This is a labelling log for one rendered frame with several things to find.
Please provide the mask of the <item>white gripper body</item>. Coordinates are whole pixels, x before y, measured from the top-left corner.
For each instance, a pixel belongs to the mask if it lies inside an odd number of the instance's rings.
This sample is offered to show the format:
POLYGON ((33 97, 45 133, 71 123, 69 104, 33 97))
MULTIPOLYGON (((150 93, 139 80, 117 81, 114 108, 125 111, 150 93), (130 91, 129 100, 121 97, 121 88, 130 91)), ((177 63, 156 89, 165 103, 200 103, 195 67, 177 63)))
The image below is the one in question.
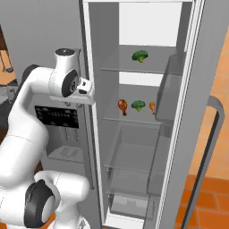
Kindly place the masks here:
POLYGON ((95 90, 92 89, 89 92, 89 94, 77 94, 76 92, 74 92, 67 98, 59 98, 59 97, 54 97, 54 96, 51 96, 50 98, 54 101, 93 105, 95 103, 95 90))

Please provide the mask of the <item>grey counter appliance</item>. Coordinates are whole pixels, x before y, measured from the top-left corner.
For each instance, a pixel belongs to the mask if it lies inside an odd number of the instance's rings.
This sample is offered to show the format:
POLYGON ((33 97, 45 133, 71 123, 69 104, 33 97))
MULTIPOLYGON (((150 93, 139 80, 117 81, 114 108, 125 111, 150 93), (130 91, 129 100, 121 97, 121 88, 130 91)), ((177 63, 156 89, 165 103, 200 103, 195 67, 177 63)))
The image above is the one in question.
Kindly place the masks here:
POLYGON ((7 85, 0 85, 0 105, 6 101, 11 104, 18 88, 19 85, 16 79, 9 82, 7 85))

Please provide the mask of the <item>green broccoli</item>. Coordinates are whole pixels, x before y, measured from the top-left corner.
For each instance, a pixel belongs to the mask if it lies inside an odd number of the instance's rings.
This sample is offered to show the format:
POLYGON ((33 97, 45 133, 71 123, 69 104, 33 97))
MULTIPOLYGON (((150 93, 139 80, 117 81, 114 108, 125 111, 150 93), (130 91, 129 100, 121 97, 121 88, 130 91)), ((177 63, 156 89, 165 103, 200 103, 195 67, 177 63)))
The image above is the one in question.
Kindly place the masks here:
POLYGON ((142 107, 145 107, 146 103, 142 100, 136 100, 131 104, 132 108, 135 108, 138 112, 141 110, 142 107))
POLYGON ((145 58, 148 57, 148 52, 146 50, 139 50, 139 51, 136 51, 133 55, 132 55, 132 60, 133 61, 139 61, 140 63, 143 62, 143 60, 145 58))

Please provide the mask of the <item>glass fridge shelf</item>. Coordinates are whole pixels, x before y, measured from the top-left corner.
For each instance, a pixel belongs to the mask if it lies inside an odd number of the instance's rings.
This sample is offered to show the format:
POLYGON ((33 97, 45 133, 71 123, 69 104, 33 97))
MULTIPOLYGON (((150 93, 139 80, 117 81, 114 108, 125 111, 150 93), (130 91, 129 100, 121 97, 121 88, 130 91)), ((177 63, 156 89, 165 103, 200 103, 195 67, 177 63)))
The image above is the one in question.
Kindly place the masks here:
POLYGON ((143 73, 171 73, 182 74, 182 65, 176 52, 176 47, 149 46, 118 46, 106 59, 101 67, 102 71, 114 72, 143 72, 143 73), (148 57, 142 63, 131 57, 139 50, 146 50, 148 57))
POLYGON ((153 86, 120 84, 108 104, 104 119, 128 123, 159 124, 149 108, 150 102, 157 102, 157 91, 158 87, 153 86), (127 115, 123 115, 123 112, 118 107, 120 99, 124 99, 127 102, 127 115), (131 104, 137 100, 144 101, 146 104, 139 112, 136 108, 131 107, 131 104))

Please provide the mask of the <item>grey fridge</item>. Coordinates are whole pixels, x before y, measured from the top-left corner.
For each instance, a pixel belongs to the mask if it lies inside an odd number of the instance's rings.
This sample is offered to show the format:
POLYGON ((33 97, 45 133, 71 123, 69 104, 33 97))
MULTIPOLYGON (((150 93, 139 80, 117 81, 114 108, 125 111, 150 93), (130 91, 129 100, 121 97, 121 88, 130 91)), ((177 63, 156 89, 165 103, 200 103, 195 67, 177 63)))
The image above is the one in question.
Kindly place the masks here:
POLYGON ((105 162, 120 122, 105 120, 105 112, 120 84, 158 87, 164 74, 102 71, 120 46, 176 47, 183 7, 192 0, 83 0, 89 78, 95 87, 91 108, 98 199, 102 225, 113 229, 143 229, 145 219, 111 212, 108 181, 114 168, 105 162))

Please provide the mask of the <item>clear fridge drawer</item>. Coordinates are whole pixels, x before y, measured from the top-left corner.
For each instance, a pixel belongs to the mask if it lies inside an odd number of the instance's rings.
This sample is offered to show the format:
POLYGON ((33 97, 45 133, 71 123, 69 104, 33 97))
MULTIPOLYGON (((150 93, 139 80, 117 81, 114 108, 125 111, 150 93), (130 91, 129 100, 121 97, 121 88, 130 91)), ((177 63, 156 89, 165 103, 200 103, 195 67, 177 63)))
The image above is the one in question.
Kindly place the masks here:
POLYGON ((159 125, 120 123, 105 166, 148 174, 157 145, 159 125))
POLYGON ((106 193, 112 213, 139 219, 153 218, 154 201, 160 197, 158 188, 149 188, 148 174, 115 168, 106 193))

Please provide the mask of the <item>grey fridge door with dispenser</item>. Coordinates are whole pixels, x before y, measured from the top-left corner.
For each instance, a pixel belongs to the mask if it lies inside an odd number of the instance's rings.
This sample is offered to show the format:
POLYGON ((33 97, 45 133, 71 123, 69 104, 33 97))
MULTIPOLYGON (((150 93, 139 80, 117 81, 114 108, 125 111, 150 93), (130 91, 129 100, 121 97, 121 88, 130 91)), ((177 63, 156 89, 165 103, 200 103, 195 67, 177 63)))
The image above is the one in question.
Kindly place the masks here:
MULTIPOLYGON (((82 0, 0 0, 0 25, 18 85, 31 65, 55 68, 55 51, 78 48, 81 77, 77 94, 94 89, 89 80, 82 0)), ((47 128, 48 143, 35 171, 78 174, 89 180, 89 195, 77 204, 92 229, 101 229, 91 136, 91 105, 54 101, 37 94, 28 112, 47 128)), ((51 216, 39 229, 55 221, 51 216)))

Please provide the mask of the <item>dark brown cabinet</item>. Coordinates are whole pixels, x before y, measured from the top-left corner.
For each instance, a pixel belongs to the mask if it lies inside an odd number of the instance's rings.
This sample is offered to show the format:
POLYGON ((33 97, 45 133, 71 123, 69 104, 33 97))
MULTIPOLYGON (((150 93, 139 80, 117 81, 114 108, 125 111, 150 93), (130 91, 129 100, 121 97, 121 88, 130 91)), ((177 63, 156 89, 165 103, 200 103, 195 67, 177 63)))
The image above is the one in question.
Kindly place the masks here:
POLYGON ((0 25, 0 50, 8 50, 1 25, 0 25))

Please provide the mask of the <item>clear fridge door bin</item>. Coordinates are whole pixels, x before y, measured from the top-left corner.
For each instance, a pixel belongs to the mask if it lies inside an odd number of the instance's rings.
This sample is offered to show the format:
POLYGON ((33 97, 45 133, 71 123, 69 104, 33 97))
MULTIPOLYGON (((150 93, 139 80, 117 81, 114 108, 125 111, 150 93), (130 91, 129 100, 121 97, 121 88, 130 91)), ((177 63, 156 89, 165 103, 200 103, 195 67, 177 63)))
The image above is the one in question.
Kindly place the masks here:
POLYGON ((164 136, 160 136, 158 139, 157 150, 155 153, 150 177, 148 180, 149 195, 161 195, 169 147, 170 139, 164 136))
POLYGON ((165 73, 157 92, 156 120, 159 122, 172 122, 182 82, 182 64, 179 56, 173 54, 169 57, 165 73))

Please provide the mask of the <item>grey open fridge door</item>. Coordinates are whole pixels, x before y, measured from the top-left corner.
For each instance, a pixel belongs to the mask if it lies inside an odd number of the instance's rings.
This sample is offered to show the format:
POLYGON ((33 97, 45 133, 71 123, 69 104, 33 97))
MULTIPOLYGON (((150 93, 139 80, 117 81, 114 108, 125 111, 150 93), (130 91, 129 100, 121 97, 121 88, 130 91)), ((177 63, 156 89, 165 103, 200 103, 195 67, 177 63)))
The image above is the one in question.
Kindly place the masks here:
POLYGON ((161 195, 143 229, 174 229, 228 26, 229 0, 192 0, 182 8, 176 43, 182 62, 180 94, 174 120, 163 122, 159 132, 170 139, 170 147, 161 195))

